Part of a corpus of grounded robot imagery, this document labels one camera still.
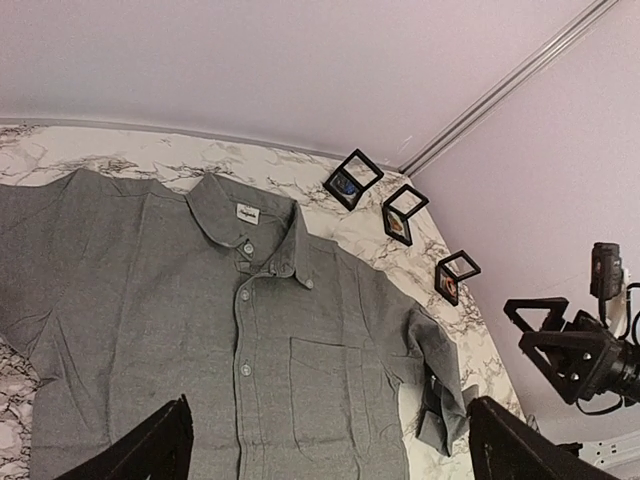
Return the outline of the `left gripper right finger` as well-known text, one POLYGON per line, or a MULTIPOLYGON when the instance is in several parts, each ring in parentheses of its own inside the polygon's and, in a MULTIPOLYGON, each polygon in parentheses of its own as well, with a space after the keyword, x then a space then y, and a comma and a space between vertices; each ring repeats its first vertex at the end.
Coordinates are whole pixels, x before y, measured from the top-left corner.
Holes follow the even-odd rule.
POLYGON ((469 448, 481 480, 602 480, 613 476, 548 441, 493 398, 472 400, 469 448))

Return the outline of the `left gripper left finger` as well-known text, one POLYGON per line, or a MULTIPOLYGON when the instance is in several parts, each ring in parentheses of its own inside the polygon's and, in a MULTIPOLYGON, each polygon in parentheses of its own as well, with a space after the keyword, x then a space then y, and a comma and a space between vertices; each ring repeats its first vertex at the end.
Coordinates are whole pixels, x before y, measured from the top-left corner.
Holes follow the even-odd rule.
POLYGON ((127 435, 60 480, 186 480, 194 443, 187 398, 167 402, 127 435))

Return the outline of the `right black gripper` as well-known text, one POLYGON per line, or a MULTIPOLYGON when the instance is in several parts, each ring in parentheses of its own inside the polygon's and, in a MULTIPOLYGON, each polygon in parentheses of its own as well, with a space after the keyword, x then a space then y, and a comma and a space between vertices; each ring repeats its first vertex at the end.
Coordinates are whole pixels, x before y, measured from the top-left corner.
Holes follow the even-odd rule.
POLYGON ((624 345, 584 310, 565 327, 568 306, 564 297, 509 299, 503 312, 524 333, 522 352, 566 404, 604 393, 625 397, 624 345))

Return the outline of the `grey button-up shirt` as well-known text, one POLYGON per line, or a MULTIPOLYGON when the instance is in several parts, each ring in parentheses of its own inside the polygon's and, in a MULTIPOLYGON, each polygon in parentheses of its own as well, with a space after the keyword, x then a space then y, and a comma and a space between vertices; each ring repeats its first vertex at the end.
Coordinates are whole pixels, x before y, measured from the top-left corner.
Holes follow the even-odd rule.
POLYGON ((184 394, 193 479, 404 479, 466 431, 456 345, 413 298, 218 176, 179 195, 78 170, 1 189, 1 333, 35 368, 30 475, 52 479, 184 394))

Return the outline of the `orange portrait brooch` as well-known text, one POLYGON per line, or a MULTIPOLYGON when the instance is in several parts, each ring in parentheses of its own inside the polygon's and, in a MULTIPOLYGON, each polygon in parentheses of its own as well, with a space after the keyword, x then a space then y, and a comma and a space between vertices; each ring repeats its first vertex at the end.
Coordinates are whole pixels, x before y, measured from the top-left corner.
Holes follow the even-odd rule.
POLYGON ((448 297, 457 296, 457 282, 448 275, 444 275, 440 278, 440 288, 443 295, 448 297))

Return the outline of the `teal and gold brooch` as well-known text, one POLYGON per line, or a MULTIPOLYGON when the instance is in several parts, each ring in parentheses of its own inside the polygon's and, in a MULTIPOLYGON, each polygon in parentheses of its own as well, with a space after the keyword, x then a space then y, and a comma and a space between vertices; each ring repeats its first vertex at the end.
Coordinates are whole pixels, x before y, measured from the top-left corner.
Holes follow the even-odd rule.
POLYGON ((389 210, 387 214, 390 230, 395 234, 403 236, 405 233, 404 223, 401 216, 395 211, 389 210))

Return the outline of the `blue night scene brooch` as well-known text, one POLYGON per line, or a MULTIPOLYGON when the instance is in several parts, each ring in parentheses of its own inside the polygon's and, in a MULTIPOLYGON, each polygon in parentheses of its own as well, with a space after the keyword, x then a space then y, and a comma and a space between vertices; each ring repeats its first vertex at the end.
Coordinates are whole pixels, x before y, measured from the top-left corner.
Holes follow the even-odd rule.
POLYGON ((346 197, 353 197, 359 192, 359 188, 344 176, 339 176, 334 180, 334 187, 341 195, 346 197))

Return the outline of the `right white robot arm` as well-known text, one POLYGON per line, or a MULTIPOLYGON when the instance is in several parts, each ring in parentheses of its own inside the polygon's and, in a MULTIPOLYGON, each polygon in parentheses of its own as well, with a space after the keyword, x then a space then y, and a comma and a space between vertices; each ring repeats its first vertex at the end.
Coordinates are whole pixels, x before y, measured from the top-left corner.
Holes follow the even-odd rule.
POLYGON ((616 335, 606 319, 606 303, 629 288, 595 281, 590 293, 598 316, 579 310, 564 319, 564 297, 509 299, 504 313, 519 328, 519 348, 562 400, 591 417, 612 414, 639 403, 638 318, 616 335))

